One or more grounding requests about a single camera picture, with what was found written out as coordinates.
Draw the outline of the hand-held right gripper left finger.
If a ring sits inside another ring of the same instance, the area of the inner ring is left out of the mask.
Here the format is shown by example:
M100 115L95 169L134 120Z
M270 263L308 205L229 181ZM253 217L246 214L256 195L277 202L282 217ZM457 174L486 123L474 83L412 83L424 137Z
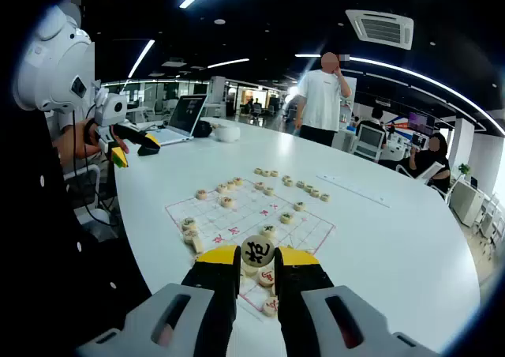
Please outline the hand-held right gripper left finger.
M224 356L237 314L237 246L201 254L181 284L170 283L131 310L122 329L81 345L77 356Z

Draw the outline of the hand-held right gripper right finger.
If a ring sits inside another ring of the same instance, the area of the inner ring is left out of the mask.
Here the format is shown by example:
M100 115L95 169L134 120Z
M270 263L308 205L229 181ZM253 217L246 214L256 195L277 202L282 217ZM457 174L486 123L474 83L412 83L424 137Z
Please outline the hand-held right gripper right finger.
M278 319L288 356L435 356L346 286L335 286L303 250L275 249Z

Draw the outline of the person's left hand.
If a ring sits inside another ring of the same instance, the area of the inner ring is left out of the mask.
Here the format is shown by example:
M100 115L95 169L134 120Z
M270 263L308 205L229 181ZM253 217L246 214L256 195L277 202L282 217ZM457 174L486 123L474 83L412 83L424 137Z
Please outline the person's left hand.
M78 126L79 130L82 131L83 139L81 146L78 148L80 156L89 157L101 152L102 149L99 147L99 141L96 134L96 128L98 125L95 123L95 120L93 118L86 118L82 122L79 122ZM110 133L115 141L120 144L125 154L129 154L129 147L115 134L113 126L110 127Z

